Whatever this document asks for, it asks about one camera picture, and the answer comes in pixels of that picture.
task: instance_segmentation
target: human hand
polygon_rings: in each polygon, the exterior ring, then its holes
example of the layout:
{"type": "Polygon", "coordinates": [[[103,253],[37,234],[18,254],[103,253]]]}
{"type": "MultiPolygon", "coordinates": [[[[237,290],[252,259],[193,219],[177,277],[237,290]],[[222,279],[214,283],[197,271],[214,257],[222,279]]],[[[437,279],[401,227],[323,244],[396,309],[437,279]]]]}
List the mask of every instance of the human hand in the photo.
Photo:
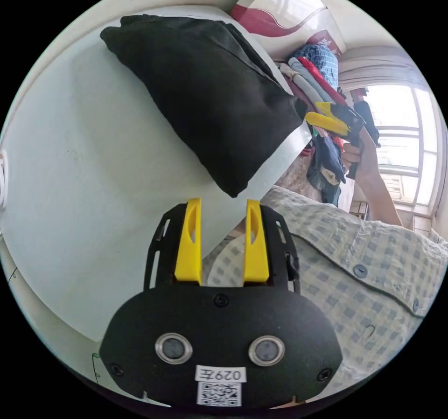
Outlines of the human hand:
{"type": "Polygon", "coordinates": [[[362,189],[365,184],[372,184],[380,178],[378,168],[378,156],[375,142],[369,133],[363,128],[359,134],[360,148],[346,143],[342,154],[343,165],[350,169],[353,163],[358,163],[355,182],[362,189]]]}

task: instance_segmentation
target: folded clothes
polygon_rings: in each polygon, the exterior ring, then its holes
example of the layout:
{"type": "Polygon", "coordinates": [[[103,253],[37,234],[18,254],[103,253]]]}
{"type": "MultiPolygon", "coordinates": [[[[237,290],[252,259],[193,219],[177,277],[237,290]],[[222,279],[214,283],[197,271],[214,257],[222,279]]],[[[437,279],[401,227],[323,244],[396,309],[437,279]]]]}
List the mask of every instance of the folded clothes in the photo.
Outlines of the folded clothes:
{"type": "Polygon", "coordinates": [[[286,63],[280,63],[279,64],[280,72],[287,77],[289,77],[291,80],[294,78],[294,75],[297,75],[298,72],[293,70],[288,64],[286,63]]]}
{"type": "Polygon", "coordinates": [[[324,44],[305,44],[291,56],[308,59],[320,72],[324,80],[334,89],[338,87],[338,62],[336,55],[324,44]]]}
{"type": "Polygon", "coordinates": [[[318,82],[318,84],[325,90],[326,93],[329,94],[329,96],[338,104],[341,105],[347,105],[347,102],[345,99],[334,89],[329,85],[325,79],[322,77],[319,70],[311,63],[308,59],[305,57],[300,56],[298,58],[299,62],[307,68],[307,70],[310,72],[310,74],[315,78],[315,80],[318,82]]]}
{"type": "Polygon", "coordinates": [[[233,24],[147,14],[120,24],[101,39],[221,190],[237,197],[303,123],[306,103],[284,90],[233,24]],[[175,84],[167,69],[182,70],[175,84]]]}
{"type": "Polygon", "coordinates": [[[316,108],[316,103],[323,102],[319,93],[300,74],[294,75],[293,84],[303,91],[303,93],[313,104],[313,111],[317,112],[318,110],[316,108]]]}
{"type": "Polygon", "coordinates": [[[291,58],[288,62],[290,69],[301,75],[322,97],[323,102],[335,103],[331,96],[322,88],[322,86],[316,81],[316,79],[311,75],[309,70],[297,60],[297,58],[291,58]]]}
{"type": "Polygon", "coordinates": [[[289,77],[284,74],[283,77],[285,78],[286,83],[288,83],[288,86],[291,88],[292,93],[307,104],[308,111],[316,111],[316,107],[311,103],[311,100],[305,95],[305,93],[289,77]]]}

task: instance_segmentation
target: blue plaid cloth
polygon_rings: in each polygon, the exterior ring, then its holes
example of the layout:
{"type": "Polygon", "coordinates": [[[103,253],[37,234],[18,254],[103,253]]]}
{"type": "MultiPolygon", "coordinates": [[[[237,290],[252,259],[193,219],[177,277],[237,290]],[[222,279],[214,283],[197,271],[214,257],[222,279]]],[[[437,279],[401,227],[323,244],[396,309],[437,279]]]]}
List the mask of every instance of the blue plaid cloth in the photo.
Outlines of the blue plaid cloth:
{"type": "Polygon", "coordinates": [[[305,44],[299,47],[292,54],[291,58],[300,56],[309,60],[322,74],[323,79],[334,90],[337,90],[339,85],[337,58],[327,46],[324,44],[305,44]]]}

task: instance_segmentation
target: qr code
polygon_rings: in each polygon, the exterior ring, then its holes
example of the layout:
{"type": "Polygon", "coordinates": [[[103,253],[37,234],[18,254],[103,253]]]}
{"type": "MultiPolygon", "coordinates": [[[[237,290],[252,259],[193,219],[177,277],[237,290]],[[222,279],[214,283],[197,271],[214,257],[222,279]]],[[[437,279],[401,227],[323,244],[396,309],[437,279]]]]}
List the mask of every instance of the qr code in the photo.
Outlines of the qr code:
{"type": "Polygon", "coordinates": [[[241,406],[241,383],[199,382],[197,403],[204,406],[241,406]]]}

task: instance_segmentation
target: label sticker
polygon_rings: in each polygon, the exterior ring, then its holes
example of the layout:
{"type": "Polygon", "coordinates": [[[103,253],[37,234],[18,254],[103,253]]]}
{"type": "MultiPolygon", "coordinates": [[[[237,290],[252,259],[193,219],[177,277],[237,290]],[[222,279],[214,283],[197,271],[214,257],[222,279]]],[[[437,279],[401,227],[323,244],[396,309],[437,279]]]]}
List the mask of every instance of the label sticker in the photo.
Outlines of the label sticker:
{"type": "Polygon", "coordinates": [[[246,368],[196,366],[195,380],[207,383],[246,383],[246,368]]]}
{"type": "Polygon", "coordinates": [[[199,382],[197,404],[204,406],[241,406],[241,383],[199,382]]]}

